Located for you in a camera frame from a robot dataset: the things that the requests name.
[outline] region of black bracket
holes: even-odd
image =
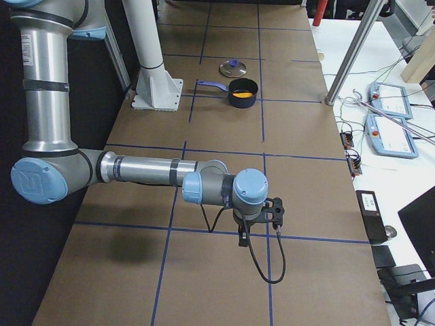
[[[240,217],[238,217],[235,213],[233,213],[234,220],[239,225],[239,247],[247,247],[247,233],[251,232],[251,226],[255,223],[272,223],[273,229],[276,230],[278,227],[281,228],[283,225],[283,216],[285,210],[283,208],[282,199],[275,197],[273,199],[267,198],[265,205],[261,209],[260,214],[255,218],[249,221],[246,221],[247,230],[243,225],[243,221]]]

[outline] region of printed label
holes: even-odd
[[[22,64],[33,66],[32,35],[21,35]]]
[[[372,194],[361,194],[364,209],[366,211],[376,212],[375,197]]]

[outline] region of red object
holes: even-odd
[[[317,4],[317,9],[315,10],[313,26],[320,25],[321,19],[324,17],[327,4],[328,0],[319,0],[319,3]]]

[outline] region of blue pot handle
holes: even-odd
[[[216,81],[207,81],[207,80],[198,80],[197,81],[198,85],[202,85],[202,86],[213,86],[213,87],[217,87],[220,88],[221,90],[223,90],[224,92],[228,91],[228,86],[221,84],[221,83],[217,83]]]

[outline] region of saucepan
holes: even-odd
[[[239,109],[251,107],[257,99],[258,85],[252,79],[238,78],[231,81],[228,86],[216,81],[198,80],[198,85],[213,86],[228,92],[228,101]]]

